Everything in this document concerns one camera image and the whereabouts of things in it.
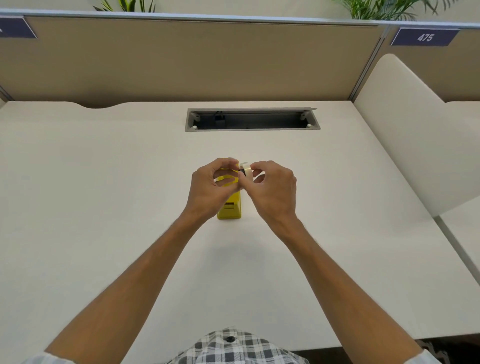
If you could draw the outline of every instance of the tape roll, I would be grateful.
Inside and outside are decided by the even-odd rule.
[[[245,177],[247,177],[250,181],[253,182],[253,172],[248,162],[240,163],[240,172],[242,172]]]

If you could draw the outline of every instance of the blue sign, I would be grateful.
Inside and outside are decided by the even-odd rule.
[[[400,28],[392,46],[446,47],[460,29]]]
[[[0,38],[36,38],[23,17],[0,16]]]

